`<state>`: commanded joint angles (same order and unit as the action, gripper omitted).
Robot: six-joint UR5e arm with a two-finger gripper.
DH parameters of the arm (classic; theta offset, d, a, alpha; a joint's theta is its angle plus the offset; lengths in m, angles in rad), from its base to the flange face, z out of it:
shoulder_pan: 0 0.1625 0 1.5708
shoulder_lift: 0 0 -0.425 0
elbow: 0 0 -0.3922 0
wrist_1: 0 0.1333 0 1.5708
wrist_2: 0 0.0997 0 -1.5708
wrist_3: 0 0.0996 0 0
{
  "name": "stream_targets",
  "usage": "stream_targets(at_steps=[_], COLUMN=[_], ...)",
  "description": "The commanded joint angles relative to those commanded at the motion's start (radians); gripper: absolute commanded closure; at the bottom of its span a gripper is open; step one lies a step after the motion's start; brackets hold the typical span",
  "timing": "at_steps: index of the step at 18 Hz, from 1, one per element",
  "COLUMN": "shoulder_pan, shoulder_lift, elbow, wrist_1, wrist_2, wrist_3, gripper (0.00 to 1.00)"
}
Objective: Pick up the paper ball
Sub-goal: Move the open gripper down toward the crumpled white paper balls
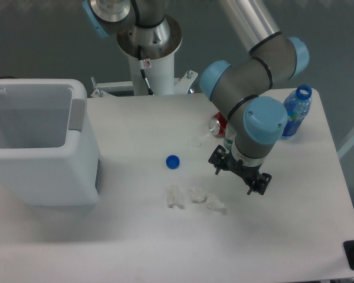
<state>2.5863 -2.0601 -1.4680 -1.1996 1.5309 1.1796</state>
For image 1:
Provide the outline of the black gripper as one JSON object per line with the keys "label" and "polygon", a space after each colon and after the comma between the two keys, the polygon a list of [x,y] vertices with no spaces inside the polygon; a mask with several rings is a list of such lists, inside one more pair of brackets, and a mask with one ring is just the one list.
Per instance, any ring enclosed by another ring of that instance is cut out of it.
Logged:
{"label": "black gripper", "polygon": [[208,162],[215,168],[216,175],[223,170],[232,172],[242,178],[249,187],[247,195],[250,195],[252,192],[264,195],[268,184],[272,180],[272,175],[259,172],[262,163],[256,166],[245,164],[244,159],[240,157],[236,159],[232,152],[227,153],[226,149],[221,145],[215,148]]}

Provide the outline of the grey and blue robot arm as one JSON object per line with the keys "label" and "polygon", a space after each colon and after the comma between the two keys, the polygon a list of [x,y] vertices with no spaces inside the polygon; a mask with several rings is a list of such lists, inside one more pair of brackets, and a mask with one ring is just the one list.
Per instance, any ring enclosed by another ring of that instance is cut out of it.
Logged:
{"label": "grey and blue robot arm", "polygon": [[[222,1],[221,6],[250,59],[238,66],[216,61],[201,74],[201,90],[236,132],[231,148],[218,146],[209,162],[263,195],[271,176],[259,169],[288,117],[266,92],[302,72],[309,52],[304,42],[281,33],[262,1]],[[182,31],[163,1],[84,1],[83,7],[99,35],[116,36],[129,60],[135,95],[175,94],[174,54]]]}

